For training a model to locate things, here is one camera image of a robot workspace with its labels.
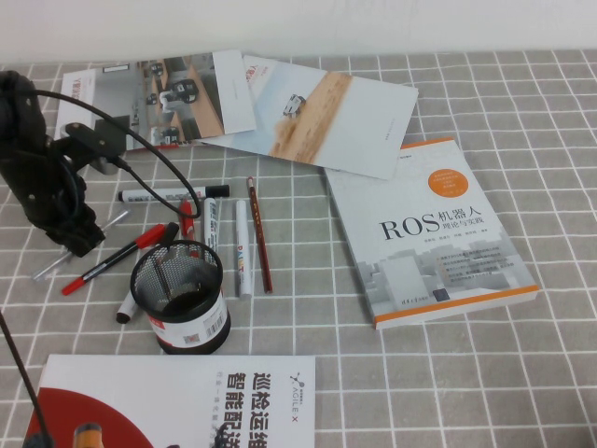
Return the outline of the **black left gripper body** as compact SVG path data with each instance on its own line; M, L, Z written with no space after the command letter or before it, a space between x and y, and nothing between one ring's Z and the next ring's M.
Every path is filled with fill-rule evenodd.
M62 142L1 142L1 176L26 217L42 230L72 230L88 222L82 179L65 158Z

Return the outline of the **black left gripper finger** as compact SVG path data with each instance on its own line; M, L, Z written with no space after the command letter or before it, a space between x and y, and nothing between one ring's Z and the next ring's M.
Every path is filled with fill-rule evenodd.
M56 244L62 245L68 251L73 251L74 220L71 218L58 219L44 223L44 231Z
M83 206L72 221L69 250L77 257L84 257L104 239L102 229L96 224L96 214L89 206Z

